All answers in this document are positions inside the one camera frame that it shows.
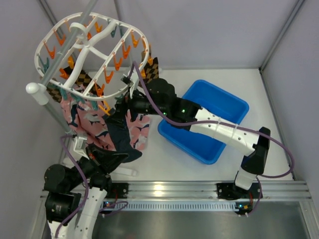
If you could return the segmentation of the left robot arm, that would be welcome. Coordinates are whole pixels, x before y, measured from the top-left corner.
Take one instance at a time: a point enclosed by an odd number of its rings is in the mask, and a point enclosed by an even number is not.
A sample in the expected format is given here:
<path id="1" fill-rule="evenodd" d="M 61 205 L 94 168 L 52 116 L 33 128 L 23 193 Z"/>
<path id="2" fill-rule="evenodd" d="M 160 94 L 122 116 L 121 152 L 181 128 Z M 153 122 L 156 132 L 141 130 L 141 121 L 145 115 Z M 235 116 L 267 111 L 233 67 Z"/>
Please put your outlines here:
<path id="1" fill-rule="evenodd" d="M 45 172 L 46 220 L 53 239 L 90 239 L 107 196 L 117 197 L 111 172 L 129 155 L 95 145 L 86 147 L 73 167 L 53 164 Z"/>

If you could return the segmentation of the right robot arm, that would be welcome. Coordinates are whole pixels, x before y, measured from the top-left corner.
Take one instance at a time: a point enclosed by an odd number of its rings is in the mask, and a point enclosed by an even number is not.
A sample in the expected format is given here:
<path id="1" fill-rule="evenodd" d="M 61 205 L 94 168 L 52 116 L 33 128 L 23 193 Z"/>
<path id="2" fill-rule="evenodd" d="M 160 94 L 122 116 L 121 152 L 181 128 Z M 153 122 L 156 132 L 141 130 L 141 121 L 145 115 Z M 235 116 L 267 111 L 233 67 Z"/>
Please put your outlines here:
<path id="1" fill-rule="evenodd" d="M 132 120 L 138 114 L 160 115 L 175 128 L 205 135 L 236 148 L 244 155 L 234 180 L 237 189 L 248 191 L 256 177 L 264 173 L 270 148 L 271 131 L 268 128 L 243 129 L 193 101 L 179 98 L 174 86 L 162 78 L 143 85 L 143 88 L 144 93 L 133 90 L 120 97 L 107 121 L 123 126 L 127 112 Z"/>

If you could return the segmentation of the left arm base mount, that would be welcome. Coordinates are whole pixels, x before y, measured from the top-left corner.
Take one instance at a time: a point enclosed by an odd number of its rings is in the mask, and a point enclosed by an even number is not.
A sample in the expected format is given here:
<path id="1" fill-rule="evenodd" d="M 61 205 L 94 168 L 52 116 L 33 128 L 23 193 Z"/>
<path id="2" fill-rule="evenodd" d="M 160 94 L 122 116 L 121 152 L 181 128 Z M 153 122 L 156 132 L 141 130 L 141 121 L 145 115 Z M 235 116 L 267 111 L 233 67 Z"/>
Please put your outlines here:
<path id="1" fill-rule="evenodd" d="M 126 199 L 129 190 L 128 183 L 112 183 L 109 198 Z"/>

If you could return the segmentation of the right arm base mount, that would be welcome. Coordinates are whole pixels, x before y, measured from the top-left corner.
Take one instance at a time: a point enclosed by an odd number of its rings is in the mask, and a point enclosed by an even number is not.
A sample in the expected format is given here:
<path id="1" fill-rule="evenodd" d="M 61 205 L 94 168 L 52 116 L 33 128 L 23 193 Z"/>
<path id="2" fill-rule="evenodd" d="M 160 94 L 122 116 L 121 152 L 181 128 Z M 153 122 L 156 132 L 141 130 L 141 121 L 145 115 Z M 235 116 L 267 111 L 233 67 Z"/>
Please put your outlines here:
<path id="1" fill-rule="evenodd" d="M 237 187 L 234 183 L 217 183 L 217 197 L 225 200 L 258 199 L 261 189 L 258 183 L 253 183 L 249 190 Z"/>

